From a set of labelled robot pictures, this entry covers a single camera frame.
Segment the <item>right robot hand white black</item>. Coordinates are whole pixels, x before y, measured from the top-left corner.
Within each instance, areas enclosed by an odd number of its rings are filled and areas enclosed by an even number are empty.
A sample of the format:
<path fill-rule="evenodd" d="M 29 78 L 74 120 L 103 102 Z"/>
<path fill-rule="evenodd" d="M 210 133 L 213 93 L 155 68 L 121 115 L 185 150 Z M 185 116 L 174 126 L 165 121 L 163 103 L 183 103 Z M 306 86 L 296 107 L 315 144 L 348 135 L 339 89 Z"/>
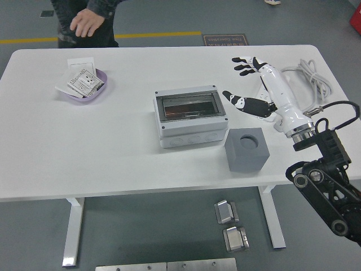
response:
<path fill-rule="evenodd" d="M 240 76 L 260 74 L 271 102 L 237 96 L 227 90 L 223 91 L 222 94 L 231 104 L 241 112 L 262 118 L 267 118 L 275 112 L 281 117 L 281 130 L 295 143 L 315 135 L 312 119 L 305 116 L 299 109 L 292 89 L 279 70 L 255 56 L 232 58 L 232 61 L 238 64 L 234 70 L 239 71 Z"/>

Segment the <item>person's hand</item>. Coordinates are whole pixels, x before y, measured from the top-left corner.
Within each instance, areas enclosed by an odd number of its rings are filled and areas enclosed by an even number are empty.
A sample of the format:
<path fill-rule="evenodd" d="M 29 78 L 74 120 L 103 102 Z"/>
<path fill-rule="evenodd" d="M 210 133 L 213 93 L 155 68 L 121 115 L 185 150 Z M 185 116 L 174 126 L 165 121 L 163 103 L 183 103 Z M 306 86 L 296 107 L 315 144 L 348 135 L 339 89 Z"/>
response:
<path fill-rule="evenodd" d="M 104 17 L 85 8 L 72 19 L 70 30 L 74 31 L 77 37 L 92 37 L 104 21 Z"/>

